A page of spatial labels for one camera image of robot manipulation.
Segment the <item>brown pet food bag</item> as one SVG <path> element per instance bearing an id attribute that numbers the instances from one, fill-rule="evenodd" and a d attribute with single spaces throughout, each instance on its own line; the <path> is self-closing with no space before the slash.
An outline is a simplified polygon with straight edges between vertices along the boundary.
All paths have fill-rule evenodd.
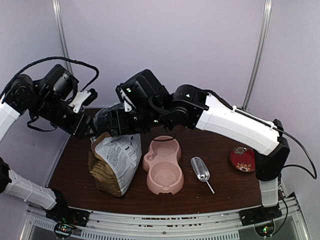
<path id="1" fill-rule="evenodd" d="M 123 109 L 118 102 L 101 110 Z M 123 196 L 136 173 L 142 157 L 139 134 L 111 137 L 108 132 L 91 139 L 88 168 L 96 188 L 114 197 Z"/>

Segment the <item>pink double pet bowl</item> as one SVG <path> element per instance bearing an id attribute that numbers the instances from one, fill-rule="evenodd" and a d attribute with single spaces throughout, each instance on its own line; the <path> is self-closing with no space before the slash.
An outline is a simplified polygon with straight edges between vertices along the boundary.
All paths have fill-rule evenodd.
<path id="1" fill-rule="evenodd" d="M 184 175 L 179 166 L 181 147 L 168 135 L 154 138 L 144 155 L 142 167 L 147 172 L 148 189 L 156 194 L 176 194 L 184 185 Z"/>

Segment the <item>silver metal scoop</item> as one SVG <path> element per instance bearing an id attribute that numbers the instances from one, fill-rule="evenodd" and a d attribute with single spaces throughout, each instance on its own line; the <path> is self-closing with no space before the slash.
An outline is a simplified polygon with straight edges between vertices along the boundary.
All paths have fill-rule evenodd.
<path id="1" fill-rule="evenodd" d="M 208 185 L 211 193 L 214 195 L 215 191 L 209 183 L 209 179 L 210 179 L 211 175 L 210 175 L 210 172 L 209 172 L 205 162 L 200 157 L 195 156 L 195 157 L 191 158 L 190 163 L 191 163 L 192 169 L 193 169 L 195 175 L 197 176 L 198 180 L 206 183 Z"/>

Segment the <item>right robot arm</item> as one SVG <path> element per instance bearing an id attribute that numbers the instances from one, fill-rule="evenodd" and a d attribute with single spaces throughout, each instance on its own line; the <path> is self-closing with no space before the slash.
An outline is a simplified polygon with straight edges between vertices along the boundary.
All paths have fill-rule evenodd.
<path id="1" fill-rule="evenodd" d="M 121 84 L 116 88 L 118 106 L 100 110 L 93 121 L 99 134 L 112 137 L 147 133 L 156 126 L 176 126 L 213 132 L 253 149 L 255 175 L 262 206 L 259 220 L 268 220 L 278 203 L 278 178 L 290 153 L 279 120 L 265 121 L 231 106 L 211 90 L 181 85 L 174 93 L 164 86 L 145 90 Z"/>

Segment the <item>red floral saucer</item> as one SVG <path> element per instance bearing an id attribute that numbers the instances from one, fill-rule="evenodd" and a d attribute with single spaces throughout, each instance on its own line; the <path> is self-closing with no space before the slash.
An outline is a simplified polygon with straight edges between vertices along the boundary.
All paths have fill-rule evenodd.
<path id="1" fill-rule="evenodd" d="M 235 147 L 230 151 L 228 159 L 241 172 L 249 173 L 256 169 L 255 155 L 251 148 L 244 146 Z"/>

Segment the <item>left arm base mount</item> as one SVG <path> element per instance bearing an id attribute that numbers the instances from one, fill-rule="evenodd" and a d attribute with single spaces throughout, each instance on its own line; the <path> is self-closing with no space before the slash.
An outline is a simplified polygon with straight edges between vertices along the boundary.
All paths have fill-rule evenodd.
<path id="1" fill-rule="evenodd" d="M 86 227 L 90 213 L 85 210 L 66 208 L 62 210 L 44 209 L 45 216 L 56 222 L 53 233 L 59 239 L 70 237 L 78 227 Z"/>

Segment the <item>left aluminium frame post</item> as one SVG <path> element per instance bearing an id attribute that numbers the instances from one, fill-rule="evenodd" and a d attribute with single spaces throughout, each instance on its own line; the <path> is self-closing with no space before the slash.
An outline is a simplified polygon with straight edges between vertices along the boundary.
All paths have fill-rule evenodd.
<path id="1" fill-rule="evenodd" d="M 62 51 L 62 56 L 69 58 L 69 51 L 67 47 L 66 35 L 63 26 L 63 18 L 61 12 L 61 5 L 59 0 L 52 0 L 53 14 L 55 18 L 55 23 L 58 31 L 60 47 Z"/>

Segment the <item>aluminium frame post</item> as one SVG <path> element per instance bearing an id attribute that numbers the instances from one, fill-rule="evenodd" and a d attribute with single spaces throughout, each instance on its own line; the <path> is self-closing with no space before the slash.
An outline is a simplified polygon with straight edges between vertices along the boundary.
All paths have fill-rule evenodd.
<path id="1" fill-rule="evenodd" d="M 264 9 L 263 9 L 263 15 L 261 20 L 260 34 L 258 38 L 256 54 L 255 54 L 245 98 L 242 104 L 242 109 L 244 111 L 247 111 L 249 109 L 250 100 L 254 92 L 256 80 L 258 78 L 258 74 L 259 74 L 259 70 L 260 70 L 260 66 L 261 66 L 262 58 L 264 54 L 264 49 L 265 49 L 265 45 L 267 42 L 269 29 L 270 29 L 270 23 L 272 18 L 272 7 L 273 7 L 272 0 L 264 1 Z"/>
<path id="2" fill-rule="evenodd" d="M 58 31 L 60 47 L 62 51 L 62 56 L 69 58 L 69 51 L 67 47 L 66 35 L 63 26 L 63 18 L 61 12 L 61 5 L 59 0 L 52 0 L 53 14 L 55 18 L 55 23 Z"/>

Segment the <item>front aluminium rail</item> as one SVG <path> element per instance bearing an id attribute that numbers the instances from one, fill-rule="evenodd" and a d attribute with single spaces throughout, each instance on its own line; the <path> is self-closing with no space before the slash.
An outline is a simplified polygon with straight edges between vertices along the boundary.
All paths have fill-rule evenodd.
<path id="1" fill-rule="evenodd" d="M 238 210 L 186 215 L 135 215 L 91 211 L 86 226 L 77 226 L 71 240 L 261 240 L 264 226 L 274 224 L 273 240 L 308 240 L 297 203 L 280 205 L 282 216 L 243 225 Z"/>

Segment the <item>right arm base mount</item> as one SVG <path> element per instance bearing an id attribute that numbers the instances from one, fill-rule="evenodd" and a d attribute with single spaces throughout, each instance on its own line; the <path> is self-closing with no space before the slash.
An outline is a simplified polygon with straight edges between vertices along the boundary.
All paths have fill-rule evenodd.
<path id="1" fill-rule="evenodd" d="M 255 233 L 263 238 L 271 237 L 276 232 L 275 219 L 283 215 L 278 205 L 244 209 L 238 214 L 243 227 L 253 225 Z"/>

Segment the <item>right aluminium frame post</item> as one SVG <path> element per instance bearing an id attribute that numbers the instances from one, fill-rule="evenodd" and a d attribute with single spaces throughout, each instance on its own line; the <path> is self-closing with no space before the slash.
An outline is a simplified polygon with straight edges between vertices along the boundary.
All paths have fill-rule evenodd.
<path id="1" fill-rule="evenodd" d="M 259 74 L 259 70 L 260 70 L 260 66 L 261 66 L 262 58 L 264 54 L 264 49 L 265 49 L 265 45 L 267 42 L 269 29 L 270 29 L 270 23 L 272 18 L 272 7 L 273 7 L 272 0 L 264 1 L 264 9 L 263 9 L 263 15 L 261 20 L 260 34 L 258 38 L 256 54 L 255 54 L 245 98 L 242 104 L 242 109 L 244 111 L 247 111 L 249 109 L 250 100 L 254 92 L 256 80 L 258 78 L 258 74 Z"/>

